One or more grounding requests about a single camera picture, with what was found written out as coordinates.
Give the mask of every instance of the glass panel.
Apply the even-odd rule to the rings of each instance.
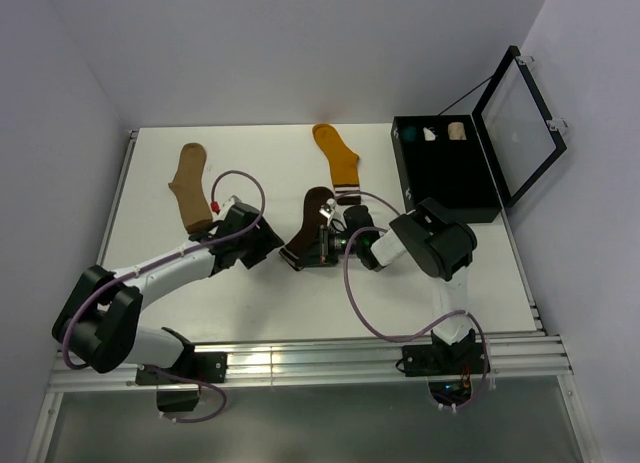
[[[513,195],[555,150],[516,62],[509,66],[482,119]]]
[[[422,381],[232,389],[222,415],[192,425],[158,419],[151,392],[67,394],[46,461],[580,461],[556,378],[497,384],[457,416]]]

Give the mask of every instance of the dark brown sock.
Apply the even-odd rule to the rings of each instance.
[[[329,198],[333,198],[333,192],[324,186],[317,186],[307,191],[304,196],[302,210],[302,227],[289,243],[280,249],[280,256],[291,265],[294,270],[301,270],[297,261],[300,255],[304,255],[318,234],[320,225],[326,225],[327,219],[320,214],[320,207]]]

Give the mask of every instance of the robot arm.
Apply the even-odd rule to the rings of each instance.
[[[408,252],[432,283],[436,316],[454,310],[469,310],[467,269],[478,243],[466,224],[433,198],[428,198],[394,219],[389,230],[374,242],[367,259],[370,269],[380,270]],[[471,330],[464,316],[447,319],[433,332],[447,345],[462,341]]]
[[[110,288],[83,314],[73,328],[70,349],[99,373],[111,371],[123,362],[180,370],[176,374],[188,373],[187,360],[193,353],[193,345],[168,328],[139,327],[140,313],[176,288],[214,276],[238,259],[250,269],[282,246],[283,241],[264,218],[246,234],[213,244],[246,228],[258,215],[257,209],[232,197],[222,206],[212,230],[191,235],[172,252],[115,271],[99,265],[85,270],[53,326],[53,337],[63,341],[78,308],[101,287],[119,276],[140,273],[140,268],[155,263],[156,268]],[[182,256],[162,263],[175,253]]]

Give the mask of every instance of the brown sock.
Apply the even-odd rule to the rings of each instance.
[[[359,205],[360,195],[340,198],[340,194],[360,190],[358,178],[358,159],[360,158],[347,145],[331,125],[316,125],[311,130],[313,139],[329,160],[331,182],[339,205]]]
[[[202,192],[202,172],[206,161],[207,152],[201,144],[184,145],[178,169],[169,183],[178,200],[182,224],[190,235],[213,228],[211,210]]]
[[[300,255],[304,255],[309,250],[320,225],[327,224],[327,219],[320,214],[320,207],[329,198],[333,198],[333,192],[324,186],[317,186],[307,191],[302,210],[302,227],[296,236],[280,249],[280,256],[296,271],[302,269],[297,265]]]

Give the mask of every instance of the white table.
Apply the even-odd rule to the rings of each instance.
[[[402,211],[391,125],[335,127],[360,155],[361,188]],[[207,150],[205,195],[222,171],[249,172],[263,185],[267,221],[285,242],[300,228],[306,191],[314,186],[331,188],[328,163],[313,141],[311,125],[141,129],[106,246],[106,268],[142,262],[185,240],[167,183],[176,171],[182,146],[190,142],[201,143]],[[259,206],[256,189],[242,177],[223,180],[216,199],[223,201],[231,194]],[[365,198],[364,202],[377,226],[385,226],[392,218],[375,201]],[[471,311],[489,333],[535,331],[502,217],[472,227],[478,248],[469,270]],[[365,270],[357,260],[352,260],[351,269],[358,304],[382,332],[413,333],[434,319],[429,282],[408,255],[380,273]],[[171,327],[196,342],[371,336],[347,301],[341,268],[295,272],[277,251],[250,271],[238,262],[214,278],[180,288],[147,308],[141,323]]]

